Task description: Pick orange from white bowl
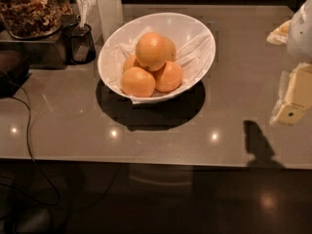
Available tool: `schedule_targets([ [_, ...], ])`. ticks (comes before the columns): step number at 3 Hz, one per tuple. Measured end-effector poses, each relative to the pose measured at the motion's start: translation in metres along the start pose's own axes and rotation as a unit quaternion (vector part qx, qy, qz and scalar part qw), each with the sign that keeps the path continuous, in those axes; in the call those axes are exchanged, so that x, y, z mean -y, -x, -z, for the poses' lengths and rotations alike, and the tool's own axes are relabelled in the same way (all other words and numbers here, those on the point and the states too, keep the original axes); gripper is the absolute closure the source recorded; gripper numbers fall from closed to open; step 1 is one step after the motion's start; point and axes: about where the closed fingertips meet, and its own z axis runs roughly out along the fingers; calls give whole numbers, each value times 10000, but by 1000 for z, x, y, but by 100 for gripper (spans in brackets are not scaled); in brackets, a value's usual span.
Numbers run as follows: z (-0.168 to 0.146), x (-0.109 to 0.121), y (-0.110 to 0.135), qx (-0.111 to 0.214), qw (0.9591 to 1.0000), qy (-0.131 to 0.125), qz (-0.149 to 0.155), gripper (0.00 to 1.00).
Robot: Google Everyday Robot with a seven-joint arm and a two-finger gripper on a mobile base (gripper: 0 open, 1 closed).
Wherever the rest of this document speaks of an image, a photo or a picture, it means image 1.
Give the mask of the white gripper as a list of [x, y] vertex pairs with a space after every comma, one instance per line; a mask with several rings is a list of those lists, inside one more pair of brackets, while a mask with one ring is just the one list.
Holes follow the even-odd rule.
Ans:
[[271, 125], [294, 125], [312, 108], [312, 0], [306, 0], [291, 21], [270, 32], [266, 41], [273, 45], [287, 43], [288, 53], [301, 62], [292, 71], [282, 72], [270, 118]]

